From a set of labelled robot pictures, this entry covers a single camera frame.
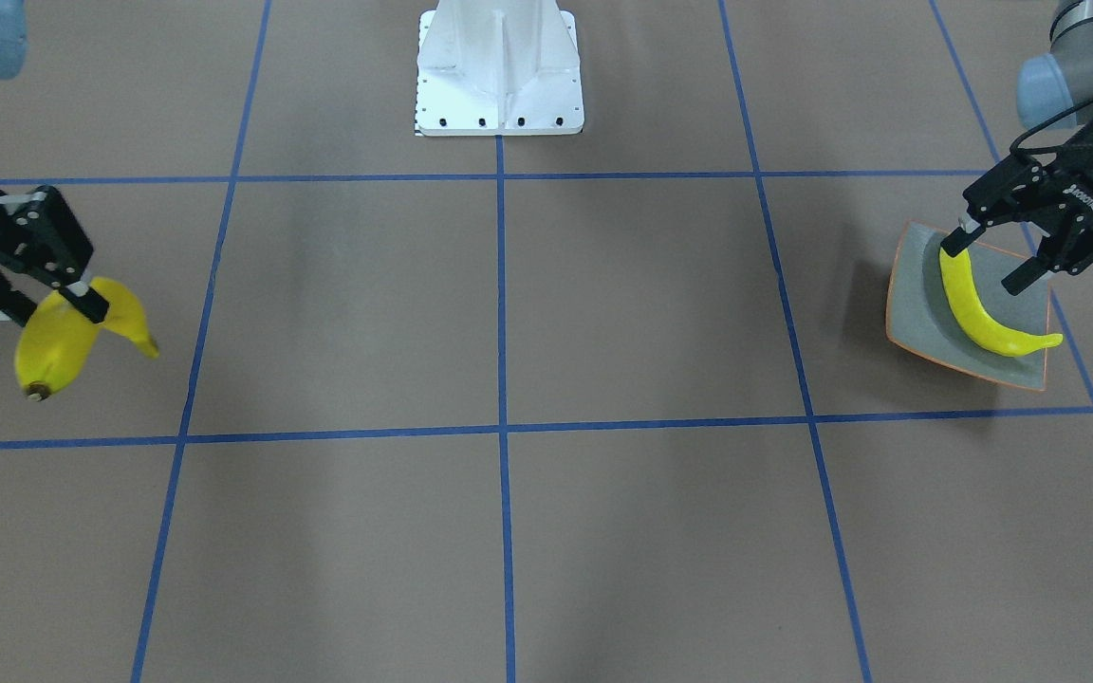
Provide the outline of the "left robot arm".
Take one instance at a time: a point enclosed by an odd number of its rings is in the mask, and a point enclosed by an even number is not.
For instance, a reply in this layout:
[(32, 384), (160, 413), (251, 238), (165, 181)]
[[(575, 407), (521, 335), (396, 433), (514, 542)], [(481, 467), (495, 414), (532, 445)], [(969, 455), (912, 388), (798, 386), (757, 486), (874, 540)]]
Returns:
[(1024, 133), (964, 191), (966, 215), (941, 243), (956, 256), (994, 226), (1041, 229), (1036, 254), (1003, 278), (1011, 295), (1093, 264), (1093, 1), (1060, 1), (1048, 39), (1048, 51), (1019, 70)]

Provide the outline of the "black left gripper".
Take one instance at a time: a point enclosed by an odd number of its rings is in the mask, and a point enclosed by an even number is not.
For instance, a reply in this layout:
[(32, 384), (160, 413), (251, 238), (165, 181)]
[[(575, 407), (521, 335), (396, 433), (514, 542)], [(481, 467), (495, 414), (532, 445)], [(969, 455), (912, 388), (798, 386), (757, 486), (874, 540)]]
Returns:
[(1041, 229), (1037, 250), (1003, 276), (1008, 294), (1023, 293), (1041, 278), (1080, 275), (1093, 264), (1093, 120), (1041, 163), (1014, 144), (1007, 158), (971, 182), (963, 192), (967, 209), (957, 228), (940, 243), (955, 258), (985, 229), (1029, 222)]

